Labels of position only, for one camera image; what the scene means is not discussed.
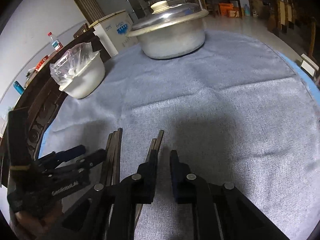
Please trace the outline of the person's left hand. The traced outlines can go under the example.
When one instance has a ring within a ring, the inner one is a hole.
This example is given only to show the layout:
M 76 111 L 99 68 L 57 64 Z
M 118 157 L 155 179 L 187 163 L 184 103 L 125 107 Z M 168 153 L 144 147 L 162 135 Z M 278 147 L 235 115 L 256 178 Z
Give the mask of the person's left hand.
M 17 212 L 10 227 L 18 239 L 38 239 L 63 215 L 62 207 L 61 201 L 56 202 L 42 219 L 35 218 L 26 211 Z

